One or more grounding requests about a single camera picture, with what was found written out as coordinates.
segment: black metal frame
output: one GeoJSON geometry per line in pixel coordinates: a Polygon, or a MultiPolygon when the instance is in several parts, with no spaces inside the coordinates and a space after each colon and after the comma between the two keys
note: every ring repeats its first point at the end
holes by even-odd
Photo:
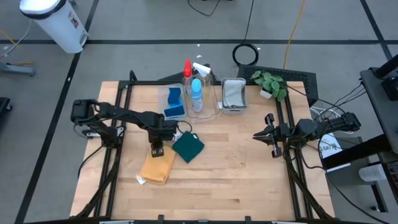
{"type": "MultiPolygon", "coordinates": [[[[121,102],[121,96],[123,93],[123,90],[127,88],[127,93],[126,93],[126,99],[124,102],[124,108],[128,109],[129,108],[129,102],[131,99],[131,93],[132,93],[132,86],[133,85],[169,85],[169,84],[174,84],[176,82],[171,81],[137,81],[137,78],[134,74],[134,72],[130,71],[130,79],[127,81],[119,81],[118,85],[118,92],[116,94],[116,102],[115,105],[119,106],[121,102]]],[[[215,85],[221,85],[220,81],[214,82],[215,85]]],[[[278,118],[279,118],[279,123],[284,122],[284,115],[283,115],[283,110],[281,103],[278,101],[276,102],[276,107],[277,107],[277,113],[278,113],[278,118]]],[[[290,97],[289,94],[285,98],[285,103],[286,103],[286,108],[287,108],[287,116],[289,119],[289,126],[294,126],[294,118],[293,118],[293,111],[291,107],[291,102],[290,102],[290,97]]],[[[116,125],[116,121],[112,120],[111,123],[112,126],[116,125]]],[[[123,138],[122,138],[122,146],[116,149],[116,155],[115,158],[120,157],[121,152],[122,152],[122,147],[123,147],[123,138]]],[[[108,176],[108,168],[109,168],[109,161],[111,157],[111,150],[112,149],[107,149],[105,158],[104,158],[104,165],[103,165],[103,170],[101,173],[101,181],[100,185],[104,183],[105,178],[108,176]]],[[[300,176],[300,179],[304,183],[305,186],[307,186],[306,180],[305,180],[305,173],[302,165],[302,160],[301,155],[298,151],[295,151],[295,156],[297,157],[297,170],[300,176]]],[[[291,160],[290,153],[286,154],[287,160],[291,160]]],[[[119,167],[120,160],[115,159],[115,162],[117,162],[116,166],[117,168],[119,167]]],[[[289,169],[289,166],[292,166],[292,162],[286,161],[287,164],[287,169],[289,169]]],[[[116,182],[118,178],[118,170],[116,171],[116,175],[114,175],[111,183],[110,183],[110,189],[109,189],[109,197],[108,201],[106,204],[106,214],[105,216],[100,216],[100,209],[101,209],[101,204],[102,204],[102,196],[98,200],[96,206],[95,206],[95,212],[93,213],[93,217],[71,217],[71,219],[68,220],[52,220],[52,221],[45,221],[45,222],[35,222],[35,224],[69,224],[69,223],[82,223],[82,224],[92,224],[92,223],[99,223],[103,221],[116,221],[111,219],[112,215],[112,209],[113,209],[113,202],[114,202],[114,194],[116,191],[116,182]]],[[[344,221],[339,221],[338,219],[336,220],[323,220],[323,219],[314,219],[313,214],[312,214],[312,208],[310,203],[308,202],[308,199],[303,196],[304,202],[305,202],[305,211],[307,214],[307,218],[301,217],[300,213],[300,205],[299,205],[299,199],[297,197],[297,189],[295,186],[295,181],[291,176],[289,176],[289,185],[290,185],[290,192],[292,196],[292,203],[293,203],[293,208],[294,208],[294,215],[295,215],[295,221],[296,222],[303,222],[303,223],[339,223],[339,224],[355,224],[356,222],[344,222],[344,221]]],[[[134,220],[132,223],[156,223],[156,224],[161,224],[161,223],[178,223],[178,224],[205,224],[205,223],[212,223],[212,224],[224,224],[224,223],[232,223],[232,224],[248,224],[248,223],[272,223],[272,221],[251,221],[251,217],[245,217],[245,221],[211,221],[211,220],[164,220],[164,215],[159,215],[157,220],[134,220]]]]}

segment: concrete floor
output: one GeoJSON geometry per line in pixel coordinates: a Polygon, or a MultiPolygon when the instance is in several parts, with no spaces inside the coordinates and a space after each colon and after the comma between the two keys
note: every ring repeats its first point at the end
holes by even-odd
{"type": "MultiPolygon", "coordinates": [[[[228,39],[242,39],[249,16],[249,1],[221,1],[211,17],[189,8],[186,1],[76,0],[75,7],[85,23],[93,3],[98,2],[89,29],[91,40],[155,40],[127,44],[88,44],[80,55],[70,88],[55,129],[50,149],[40,175],[25,222],[67,218],[75,187],[76,173],[83,158],[86,141],[76,136],[69,121],[72,101],[96,98],[101,82],[125,80],[133,69],[139,80],[157,80],[180,72],[187,57],[194,62],[210,63],[219,78],[235,77],[238,68],[231,58],[236,44],[223,44],[228,39]],[[207,39],[219,40],[204,44],[207,39]],[[198,40],[185,44],[168,44],[162,40],[198,40]]],[[[367,4],[385,40],[398,40],[398,16],[395,0],[367,0],[367,4]]],[[[195,1],[202,11],[211,11],[215,1],[195,1]]],[[[300,1],[255,1],[248,39],[286,40],[293,29],[300,1]]],[[[28,24],[18,10],[18,1],[0,2],[0,28],[18,39],[28,24]]],[[[0,35],[0,49],[9,45],[0,35]]],[[[33,23],[27,40],[49,40],[50,37],[33,23]]],[[[360,1],[307,0],[296,40],[377,40],[360,1]]],[[[386,62],[380,44],[342,42],[340,45],[293,44],[287,68],[317,74],[319,97],[336,101],[359,82],[359,71],[386,62]]],[[[68,55],[55,44],[23,44],[36,62],[37,75],[0,74],[0,96],[10,97],[14,110],[0,131],[0,217],[13,223],[25,194],[32,171],[50,126],[65,77],[74,55],[68,55]]],[[[285,44],[256,44],[260,49],[258,66],[282,68],[285,44]]],[[[392,55],[398,45],[388,45],[392,55]]],[[[252,53],[242,49],[238,58],[250,61],[252,53]]],[[[22,51],[15,50],[2,62],[27,61],[22,51]]],[[[381,134],[380,125],[366,95],[344,105],[362,122],[355,136],[369,139],[381,134]]],[[[369,209],[375,205],[369,186],[341,186],[354,203],[374,216],[392,223],[398,212],[387,183],[381,182],[389,213],[369,209]]],[[[330,187],[336,216],[342,220],[371,222],[351,207],[330,187]]]]}

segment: wooden table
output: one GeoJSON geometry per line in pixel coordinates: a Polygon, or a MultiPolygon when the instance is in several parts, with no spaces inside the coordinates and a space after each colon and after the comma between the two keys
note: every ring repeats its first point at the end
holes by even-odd
{"type": "MultiPolygon", "coordinates": [[[[305,92],[302,82],[288,84],[305,92]]],[[[114,103],[117,86],[117,82],[103,82],[98,101],[114,103]]],[[[221,99],[220,86],[215,88],[221,99]]],[[[134,85],[130,110],[159,112],[157,90],[158,86],[134,85]]],[[[275,123],[279,123],[275,101],[262,98],[259,92],[259,86],[246,87],[249,109],[244,115],[220,112],[214,121],[193,124],[193,132],[205,148],[189,164],[177,155],[165,185],[137,182],[136,174],[150,146],[146,131],[127,124],[112,219],[156,220],[163,214],[166,220],[244,220],[247,215],[253,220],[295,220],[284,159],[273,159],[271,146],[252,139],[254,133],[266,127],[266,114],[273,113],[275,123]]],[[[290,100],[295,122],[310,118],[305,96],[291,91],[290,100]]],[[[100,144],[99,139],[89,140],[85,156],[100,144]]],[[[71,215],[80,212],[97,190],[104,152],[90,159],[81,170],[71,215]]],[[[303,156],[310,166],[320,165],[316,150],[306,147],[303,156]]],[[[313,196],[333,216],[324,172],[305,169],[305,175],[313,196]]],[[[302,195],[297,189],[305,217],[302,195]]]]}

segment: white bottle cap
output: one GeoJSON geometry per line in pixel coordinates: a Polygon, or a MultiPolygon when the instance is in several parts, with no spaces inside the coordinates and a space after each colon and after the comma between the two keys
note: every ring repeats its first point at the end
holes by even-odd
{"type": "Polygon", "coordinates": [[[198,70],[201,77],[206,77],[211,72],[211,68],[200,65],[198,63],[194,63],[192,65],[196,70],[198,70]]]}

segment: plastic bottle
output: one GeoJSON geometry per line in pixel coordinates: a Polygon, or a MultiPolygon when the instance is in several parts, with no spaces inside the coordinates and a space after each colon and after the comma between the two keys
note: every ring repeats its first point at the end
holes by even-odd
{"type": "Polygon", "coordinates": [[[205,101],[210,100],[210,94],[213,89],[213,77],[210,75],[211,68],[194,63],[193,67],[198,70],[198,78],[201,80],[203,99],[205,101]]]}
{"type": "Polygon", "coordinates": [[[182,78],[182,85],[183,85],[185,94],[188,96],[191,92],[191,84],[192,84],[192,80],[193,80],[191,60],[189,60],[189,58],[187,58],[185,61],[183,75],[184,75],[184,77],[182,78]]]}
{"type": "Polygon", "coordinates": [[[192,109],[194,112],[201,112],[203,110],[203,92],[201,89],[201,81],[194,79],[192,81],[192,109]]]}

